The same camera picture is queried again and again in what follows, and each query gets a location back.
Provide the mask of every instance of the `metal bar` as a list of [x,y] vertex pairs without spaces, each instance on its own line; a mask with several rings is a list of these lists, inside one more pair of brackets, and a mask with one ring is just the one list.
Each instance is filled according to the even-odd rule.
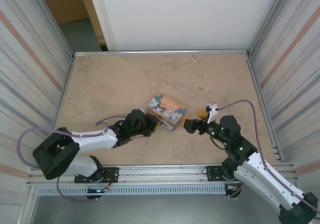
[[130,55],[212,55],[212,54],[247,54],[245,49],[212,49],[212,50],[137,50],[137,51],[93,51],[76,52],[75,57],[87,56],[130,56]]
[[21,223],[21,220],[22,220],[22,218],[23,218],[23,216],[24,216],[25,208],[26,208],[27,203],[28,203],[28,201],[29,201],[30,189],[31,189],[30,186],[27,186],[27,187],[24,189],[24,193],[23,193],[23,197],[22,197],[22,200],[21,200],[21,204],[20,204],[18,213],[17,213],[17,215],[16,215],[16,217],[15,217],[14,223],[17,223],[17,224],[20,224],[20,223]]
[[279,146],[279,140],[277,137],[276,129],[272,123],[271,115],[268,111],[264,96],[262,94],[261,86],[258,82],[256,71],[255,71],[253,64],[252,64],[252,61],[249,59],[249,57],[247,57],[246,62],[248,64],[248,67],[250,70],[250,74],[251,74],[251,78],[252,78],[253,85],[255,88],[255,92],[256,92],[256,95],[257,95],[259,103],[260,103],[260,107],[262,110],[262,114],[264,117],[264,121],[265,121],[267,130],[268,130],[270,139],[271,139],[271,143],[272,143],[272,145],[275,145],[277,147],[280,160],[282,162],[284,162],[285,161],[284,155],[283,155],[282,150]]
[[63,86],[61,99],[60,99],[58,108],[56,110],[55,118],[54,118],[52,126],[51,126],[53,129],[56,128],[56,125],[58,123],[58,120],[59,120],[59,117],[60,117],[60,114],[61,114],[61,111],[62,111],[62,106],[63,106],[65,98],[66,98],[66,93],[67,93],[67,90],[68,90],[68,86],[69,86],[72,70],[74,69],[74,65],[75,65],[75,60],[73,60],[71,62],[68,74],[66,75],[66,80],[65,80],[65,83],[64,83],[64,86]]
[[34,209],[36,206],[36,201],[38,197],[38,189],[36,185],[27,186],[25,188],[27,192],[27,201],[23,209],[23,213],[18,224],[29,224],[31,222],[32,214],[34,213]]
[[[297,179],[292,163],[271,163],[273,168],[284,177]],[[146,185],[148,184],[203,184],[208,183],[207,176],[202,173],[206,166],[221,166],[221,164],[186,164],[186,165],[124,165],[113,166],[119,168],[118,183],[114,185]],[[94,186],[101,184],[75,184],[74,175],[62,175],[60,184],[72,186]],[[56,180],[46,180],[40,170],[31,170],[27,185],[54,186]]]

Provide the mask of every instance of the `corrugated wall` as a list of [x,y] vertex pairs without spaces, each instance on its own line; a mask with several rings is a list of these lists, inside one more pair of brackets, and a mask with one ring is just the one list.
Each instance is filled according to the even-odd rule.
[[[19,135],[50,127],[56,117],[72,56],[40,0],[0,0],[0,223],[15,223],[30,168],[16,153]],[[30,133],[22,154],[46,137]]]
[[286,0],[253,66],[285,161],[320,198],[320,0]]

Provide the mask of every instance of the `white panel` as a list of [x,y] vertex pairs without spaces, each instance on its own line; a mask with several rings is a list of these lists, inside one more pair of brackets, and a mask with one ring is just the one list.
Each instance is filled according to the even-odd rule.
[[111,51],[248,49],[275,0],[93,0]]

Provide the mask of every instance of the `beige marble surface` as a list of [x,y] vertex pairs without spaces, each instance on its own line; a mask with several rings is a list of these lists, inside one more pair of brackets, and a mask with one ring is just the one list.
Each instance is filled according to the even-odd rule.
[[[275,161],[246,58],[241,54],[77,57],[58,127],[73,132],[102,129],[95,127],[100,119],[145,107],[160,92],[187,106],[186,116],[193,118],[209,101],[222,107],[239,99],[251,100],[265,158]],[[224,115],[234,115],[242,135],[256,145],[252,109],[247,103],[220,111],[218,120]],[[90,154],[104,165],[215,164],[227,157],[209,136],[188,134],[181,125],[174,131],[159,128],[150,138],[136,138],[122,147]]]

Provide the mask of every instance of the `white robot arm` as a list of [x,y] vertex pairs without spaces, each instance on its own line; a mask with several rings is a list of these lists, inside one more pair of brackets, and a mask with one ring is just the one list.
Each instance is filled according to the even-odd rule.
[[[224,176],[230,180],[236,178],[253,189],[279,213],[282,224],[310,223],[318,212],[317,197],[312,192],[304,193],[278,173],[264,159],[262,152],[258,152],[257,148],[241,135],[241,127],[233,115],[223,116],[218,124],[215,119],[219,108],[215,102],[207,103],[205,107],[208,113],[206,118],[186,118],[183,127],[191,134],[195,131],[200,135],[208,134],[217,147],[219,146],[214,139],[223,143],[223,149],[228,155],[222,162]],[[256,137],[261,151],[257,128]],[[207,166],[206,171],[209,173],[210,167]]]
[[74,174],[97,182],[102,178],[102,165],[94,156],[82,157],[80,154],[96,149],[117,148],[137,135],[150,137],[160,123],[158,117],[134,109],[125,120],[117,121],[107,130],[81,133],[59,128],[58,131],[64,134],[51,134],[32,154],[48,180],[62,174]]

